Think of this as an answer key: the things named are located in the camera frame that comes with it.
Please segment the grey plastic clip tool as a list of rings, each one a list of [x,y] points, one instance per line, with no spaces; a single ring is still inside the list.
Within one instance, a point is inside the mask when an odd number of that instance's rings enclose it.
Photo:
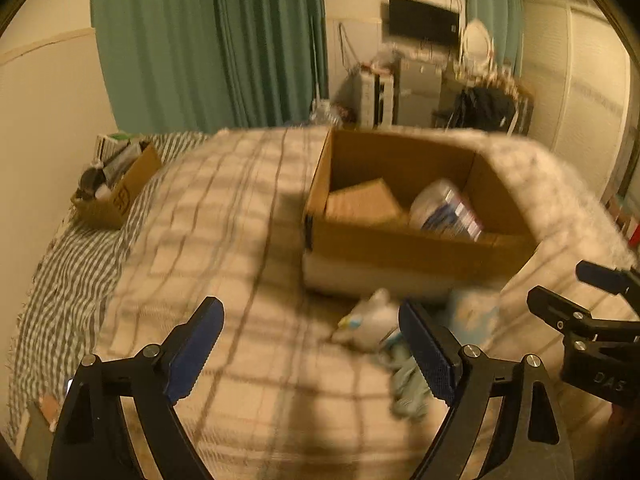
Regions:
[[[401,340],[384,344],[378,360],[390,371],[390,410],[398,418],[420,420],[426,415],[426,399],[431,394],[416,359]]]

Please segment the grey checked bed sheet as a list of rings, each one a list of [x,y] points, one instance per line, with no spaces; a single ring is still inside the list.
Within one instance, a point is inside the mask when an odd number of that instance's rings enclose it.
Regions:
[[[206,142],[201,132],[153,134],[163,167],[134,200],[124,226],[91,229],[71,209],[32,277],[6,358],[9,400],[2,436],[14,443],[27,404],[58,396],[81,357],[96,344],[106,307],[171,165]]]

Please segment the small SF cardboard box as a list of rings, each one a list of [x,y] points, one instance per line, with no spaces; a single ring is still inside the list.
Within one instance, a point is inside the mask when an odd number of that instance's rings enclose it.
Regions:
[[[70,198],[79,219],[93,229],[119,230],[134,201],[162,166],[148,136],[97,136],[93,159]]]

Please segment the green curtain right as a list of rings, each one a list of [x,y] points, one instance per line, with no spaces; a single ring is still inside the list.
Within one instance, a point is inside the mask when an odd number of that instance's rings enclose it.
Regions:
[[[521,73],[524,32],[523,0],[465,0],[468,22],[480,20],[494,40],[495,62]]]

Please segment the black wall television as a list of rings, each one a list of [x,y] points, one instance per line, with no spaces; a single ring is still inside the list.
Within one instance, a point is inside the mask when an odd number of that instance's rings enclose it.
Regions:
[[[460,14],[418,0],[388,0],[388,33],[446,48],[460,44]]]

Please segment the clear plastic bottle blue label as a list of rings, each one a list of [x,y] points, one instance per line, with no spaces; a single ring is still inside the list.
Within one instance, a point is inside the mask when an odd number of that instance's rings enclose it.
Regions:
[[[483,232],[480,219],[448,179],[431,183],[416,196],[409,209],[409,226],[468,240],[477,240]]]

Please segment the green white medicine box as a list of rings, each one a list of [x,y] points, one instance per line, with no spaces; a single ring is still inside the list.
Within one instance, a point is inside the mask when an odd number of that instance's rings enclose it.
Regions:
[[[383,179],[331,192],[326,200],[326,218],[346,223],[383,224],[402,221],[405,211]]]

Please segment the grey small refrigerator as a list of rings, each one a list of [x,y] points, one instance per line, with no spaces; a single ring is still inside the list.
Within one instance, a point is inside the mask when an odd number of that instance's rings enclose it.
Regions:
[[[431,128],[439,108],[442,70],[435,64],[402,58],[395,75],[396,124]]]

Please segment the white oval mirror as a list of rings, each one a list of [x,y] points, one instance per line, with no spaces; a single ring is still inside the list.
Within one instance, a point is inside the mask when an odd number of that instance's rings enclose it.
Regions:
[[[474,18],[461,36],[461,59],[464,64],[488,66],[494,56],[494,40],[484,23]]]

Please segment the blue tissue pack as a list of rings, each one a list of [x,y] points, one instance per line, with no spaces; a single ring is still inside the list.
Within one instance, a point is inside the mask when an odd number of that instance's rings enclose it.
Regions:
[[[446,326],[460,344],[486,349],[499,318],[499,294],[484,288],[455,289],[446,307]]]

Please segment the large water jug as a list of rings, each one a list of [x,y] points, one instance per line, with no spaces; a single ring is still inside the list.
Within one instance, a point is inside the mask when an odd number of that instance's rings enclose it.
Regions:
[[[316,126],[337,127],[342,124],[340,112],[329,100],[314,100],[308,120]]]

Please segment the large open cardboard box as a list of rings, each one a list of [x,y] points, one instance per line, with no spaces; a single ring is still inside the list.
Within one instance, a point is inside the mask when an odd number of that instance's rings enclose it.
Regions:
[[[489,159],[497,140],[331,129],[304,209],[305,286],[351,297],[503,288],[538,242]]]

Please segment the green curtain left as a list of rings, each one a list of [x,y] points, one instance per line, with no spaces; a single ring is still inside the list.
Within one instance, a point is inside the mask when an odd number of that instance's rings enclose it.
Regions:
[[[329,94],[323,0],[91,0],[117,127],[304,122]]]

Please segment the white bear plush toy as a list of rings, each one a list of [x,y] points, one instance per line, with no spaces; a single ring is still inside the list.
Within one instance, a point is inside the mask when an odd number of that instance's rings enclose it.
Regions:
[[[398,330],[399,304],[385,288],[361,299],[341,318],[331,335],[334,344],[344,344],[366,353],[377,352],[381,344]]]

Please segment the white sliding wardrobe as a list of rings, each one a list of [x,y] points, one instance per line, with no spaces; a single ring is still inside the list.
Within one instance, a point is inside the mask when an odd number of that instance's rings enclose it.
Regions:
[[[630,58],[614,28],[590,6],[524,0],[522,79],[534,94],[528,136],[602,195],[630,99]]]

